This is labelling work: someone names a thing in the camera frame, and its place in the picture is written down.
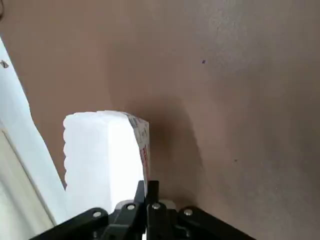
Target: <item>brown wall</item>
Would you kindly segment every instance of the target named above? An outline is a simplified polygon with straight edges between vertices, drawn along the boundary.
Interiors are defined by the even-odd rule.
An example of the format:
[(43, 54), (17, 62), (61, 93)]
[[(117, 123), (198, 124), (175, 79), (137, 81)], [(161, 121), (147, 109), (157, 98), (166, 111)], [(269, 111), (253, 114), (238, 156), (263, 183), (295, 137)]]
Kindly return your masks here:
[(163, 196), (259, 239), (320, 235), (319, 1), (5, 3), (1, 37), (60, 177), (67, 114), (127, 111), (151, 123)]

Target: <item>white wall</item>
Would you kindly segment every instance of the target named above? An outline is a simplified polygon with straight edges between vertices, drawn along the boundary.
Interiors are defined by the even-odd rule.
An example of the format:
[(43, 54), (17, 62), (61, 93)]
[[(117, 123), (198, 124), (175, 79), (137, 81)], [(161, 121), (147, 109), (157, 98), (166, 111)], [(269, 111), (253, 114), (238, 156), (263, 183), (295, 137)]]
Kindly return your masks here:
[(32, 120), (29, 104), (0, 39), (0, 123), (53, 222), (66, 220), (65, 191), (48, 149)]

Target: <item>brown surface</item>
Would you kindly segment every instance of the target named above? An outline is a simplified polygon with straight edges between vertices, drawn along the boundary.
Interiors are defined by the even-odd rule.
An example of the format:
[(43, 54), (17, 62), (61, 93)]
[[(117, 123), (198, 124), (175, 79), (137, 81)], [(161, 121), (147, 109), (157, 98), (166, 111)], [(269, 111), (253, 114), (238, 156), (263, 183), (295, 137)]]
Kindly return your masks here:
[(128, 111), (151, 123), (164, 196), (259, 239), (320, 236), (320, 1), (6, 2), (61, 177), (67, 114)]

